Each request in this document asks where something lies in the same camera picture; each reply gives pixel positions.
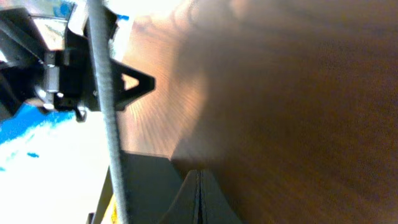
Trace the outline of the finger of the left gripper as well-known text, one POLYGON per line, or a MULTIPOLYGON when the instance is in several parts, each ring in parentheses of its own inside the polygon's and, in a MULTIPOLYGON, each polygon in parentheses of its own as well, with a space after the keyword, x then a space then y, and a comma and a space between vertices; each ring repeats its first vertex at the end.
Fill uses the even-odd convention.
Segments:
POLYGON ((123 111, 131 103, 155 90, 155 78, 131 68, 117 60, 111 60, 112 74, 116 79, 115 107, 123 111))

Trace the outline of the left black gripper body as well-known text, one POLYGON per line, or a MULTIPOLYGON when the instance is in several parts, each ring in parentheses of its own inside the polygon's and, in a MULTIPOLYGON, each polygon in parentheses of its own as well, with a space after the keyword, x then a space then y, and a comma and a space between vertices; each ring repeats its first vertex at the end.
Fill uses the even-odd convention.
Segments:
POLYGON ((13 118, 24 103, 41 113, 72 111, 77 120, 99 111, 88 35, 69 27, 65 46, 51 50, 24 7, 1 10, 1 120, 13 118))

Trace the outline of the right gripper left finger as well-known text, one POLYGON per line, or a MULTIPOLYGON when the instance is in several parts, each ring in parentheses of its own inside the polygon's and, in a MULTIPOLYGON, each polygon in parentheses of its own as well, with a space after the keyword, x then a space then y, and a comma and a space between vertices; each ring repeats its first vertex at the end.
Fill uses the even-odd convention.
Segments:
POLYGON ((200 208, 200 171, 191 170, 180 190, 161 218, 161 224, 198 224, 200 208))

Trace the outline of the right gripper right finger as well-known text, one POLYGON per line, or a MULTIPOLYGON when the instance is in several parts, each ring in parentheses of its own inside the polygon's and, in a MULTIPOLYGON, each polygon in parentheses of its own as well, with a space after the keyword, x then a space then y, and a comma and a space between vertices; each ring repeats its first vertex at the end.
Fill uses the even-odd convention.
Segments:
POLYGON ((204 224, 242 224, 209 170, 200 171, 200 218, 204 224))

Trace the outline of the dark green box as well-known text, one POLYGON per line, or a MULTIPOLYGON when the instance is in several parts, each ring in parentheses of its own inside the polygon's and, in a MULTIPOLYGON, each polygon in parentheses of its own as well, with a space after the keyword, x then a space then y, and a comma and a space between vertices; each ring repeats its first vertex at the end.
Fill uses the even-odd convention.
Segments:
POLYGON ((87 223, 103 223, 116 211, 118 223, 158 223, 171 206, 182 177, 166 157, 112 153, 96 210, 87 223))

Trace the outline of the yellow snack bag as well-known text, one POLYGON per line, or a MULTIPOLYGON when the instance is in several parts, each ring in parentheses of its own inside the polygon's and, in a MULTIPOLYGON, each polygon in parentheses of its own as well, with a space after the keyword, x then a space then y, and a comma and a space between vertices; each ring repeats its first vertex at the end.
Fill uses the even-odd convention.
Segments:
POLYGON ((101 224, 119 224, 116 199, 114 195, 112 195, 111 200, 106 207, 101 224))

